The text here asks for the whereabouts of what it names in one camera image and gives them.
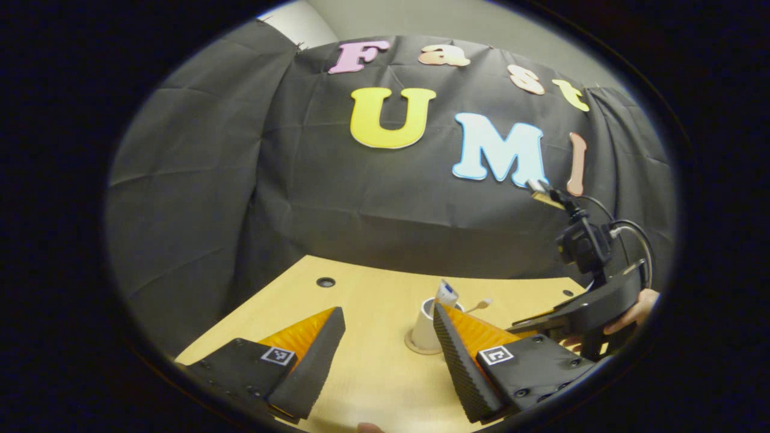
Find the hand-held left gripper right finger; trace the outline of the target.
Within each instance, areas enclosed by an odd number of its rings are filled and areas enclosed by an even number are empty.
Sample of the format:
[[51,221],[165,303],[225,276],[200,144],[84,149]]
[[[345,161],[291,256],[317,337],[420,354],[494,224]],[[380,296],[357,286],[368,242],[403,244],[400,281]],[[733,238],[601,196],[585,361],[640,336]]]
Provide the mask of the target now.
[[597,366],[533,331],[512,334],[443,304],[433,327],[470,423],[490,424],[579,384]]

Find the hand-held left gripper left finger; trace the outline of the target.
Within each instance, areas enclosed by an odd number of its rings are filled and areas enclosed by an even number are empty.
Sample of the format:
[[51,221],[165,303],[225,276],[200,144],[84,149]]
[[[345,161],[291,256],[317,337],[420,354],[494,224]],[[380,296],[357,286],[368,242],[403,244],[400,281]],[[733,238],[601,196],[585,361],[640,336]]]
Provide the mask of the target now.
[[238,411],[299,422],[310,417],[345,331],[343,308],[332,307],[258,342],[233,338],[183,370]]

